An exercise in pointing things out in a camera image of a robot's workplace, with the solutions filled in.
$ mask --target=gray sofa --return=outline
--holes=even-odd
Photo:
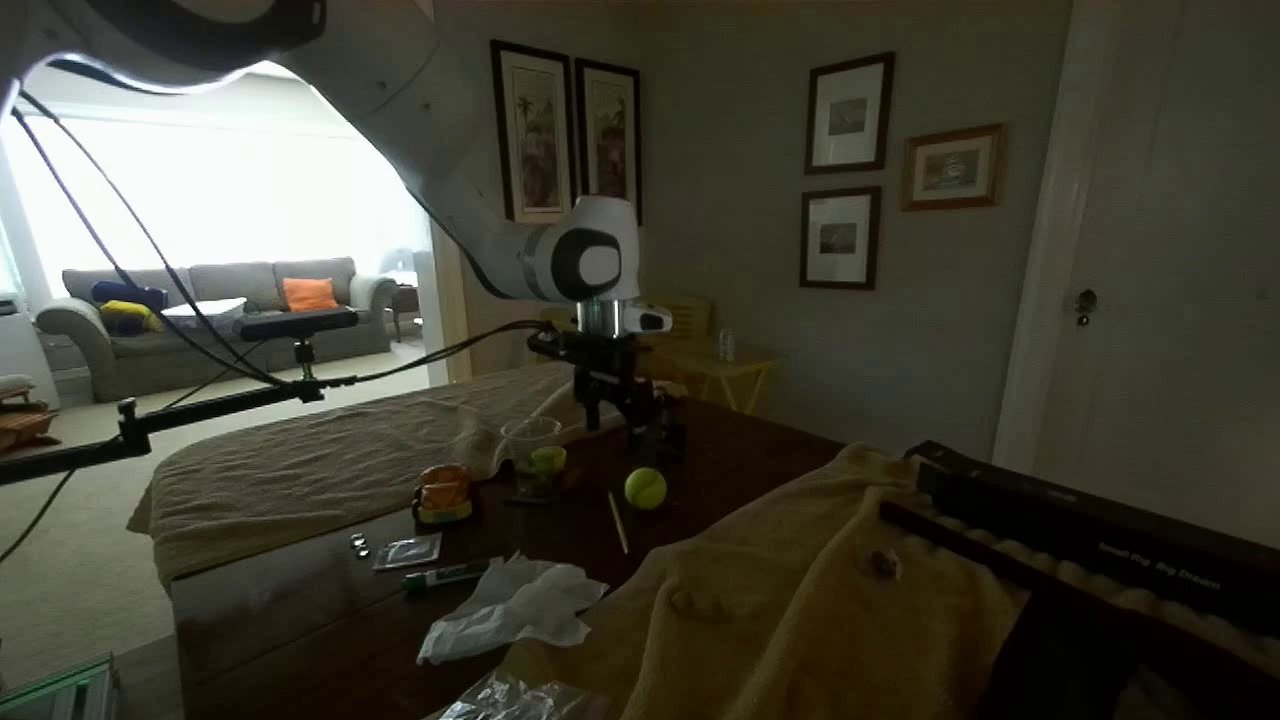
[[[277,266],[268,262],[266,266],[193,266],[193,268],[176,268],[176,275],[196,301],[244,298],[244,316],[289,313],[279,292],[283,275],[306,275],[306,281],[327,275],[337,288],[337,301],[351,308],[360,321],[351,328],[333,328],[311,336],[317,365],[388,349],[385,313],[391,303],[397,281],[356,275],[356,266],[348,255],[277,262]],[[193,386],[230,377],[207,356],[189,349],[176,333],[160,328],[139,336],[114,336],[91,298],[91,288],[101,288],[105,281],[120,281],[120,275],[67,268],[63,273],[67,301],[55,301],[35,313],[42,333],[67,336],[81,349],[91,377],[91,402],[193,389]],[[174,303],[183,303],[167,273],[148,268],[148,273],[134,273],[134,281],[139,288],[160,288]],[[268,370],[268,373],[295,370],[294,342],[244,346],[237,336],[237,321],[224,321],[222,328],[224,328],[222,336],[230,336],[242,351],[249,351],[257,370]],[[205,349],[217,349],[214,336],[199,328],[193,328],[189,336]]]

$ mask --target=wall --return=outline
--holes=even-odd
[[[644,5],[644,286],[781,356],[763,413],[988,453],[1068,0]],[[895,54],[885,174],[805,175],[807,72]],[[1003,201],[904,213],[904,142],[1008,124]],[[799,191],[881,185],[876,292],[799,288]]]
[[[631,5],[623,0],[436,0],[436,22],[448,31],[448,49],[460,54],[458,69],[470,72],[470,86],[484,87],[490,105],[482,115],[492,115],[490,146],[490,196],[499,203],[499,150],[495,150],[495,105],[492,105],[492,61],[490,43],[528,43],[565,57],[587,57],[605,65],[641,65]],[[538,316],[541,303],[495,301],[475,286],[475,273],[464,273],[470,333],[495,328],[505,321]],[[528,365],[526,336],[499,336],[471,349],[471,370],[492,373],[508,365]]]

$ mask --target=green ball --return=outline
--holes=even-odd
[[[623,499],[641,513],[663,507],[667,478],[660,468],[631,468],[623,482]]]

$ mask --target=white door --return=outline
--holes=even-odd
[[[998,462],[1280,548],[1280,5],[1101,5],[1074,24],[1088,129],[1051,150],[1076,157],[1049,166]]]

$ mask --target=framed picture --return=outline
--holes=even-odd
[[[641,72],[575,65],[579,191],[623,196],[641,213]]]
[[[557,223],[571,207],[567,57],[492,43],[505,196],[517,223]]]
[[[799,286],[876,288],[881,189],[805,191]]]
[[[907,207],[998,203],[1003,166],[1003,124],[912,136]]]
[[[807,81],[807,174],[881,168],[895,57],[818,69]]]

